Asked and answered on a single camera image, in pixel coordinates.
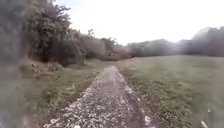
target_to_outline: grassy field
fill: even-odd
[[[106,63],[91,60],[84,67],[62,68],[40,63],[21,66],[24,97],[38,119],[61,105],[74,101],[90,85]]]
[[[216,127],[221,125],[224,58],[147,57],[120,61],[118,65],[140,92],[160,128],[198,128],[201,120],[210,126],[212,122]]]

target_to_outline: foliage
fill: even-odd
[[[203,29],[191,40],[181,40],[178,43],[153,40],[130,43],[127,47],[132,57],[174,54],[224,56],[224,27]]]
[[[131,43],[127,47],[130,49],[132,57],[161,56],[176,53],[174,44],[163,39]]]
[[[42,61],[56,61],[64,66],[83,64],[81,38],[69,28],[69,16],[65,6],[52,1],[30,1],[30,16],[26,28],[29,57]]]

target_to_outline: overcast sky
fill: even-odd
[[[120,44],[190,39],[205,27],[224,25],[223,0],[58,0],[70,7],[72,28]]]

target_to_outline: treeline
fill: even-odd
[[[224,56],[224,27],[206,28],[191,40],[172,43],[167,40],[153,40],[127,45],[132,57],[163,55]]]
[[[207,28],[192,40],[172,43],[163,39],[119,45],[116,39],[94,37],[91,29],[82,34],[70,28],[69,8],[52,0],[28,0],[28,16],[23,27],[23,53],[44,63],[84,65],[85,59],[116,61],[130,57],[163,55],[224,56],[224,28]]]
[[[120,60],[128,57],[125,47],[112,38],[95,38],[91,29],[81,34],[71,29],[65,6],[52,0],[28,1],[30,14],[24,27],[23,46],[29,58],[41,62],[83,65],[85,59]]]

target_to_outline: gravel path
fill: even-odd
[[[154,128],[139,99],[114,66],[105,68],[83,96],[44,128]]]

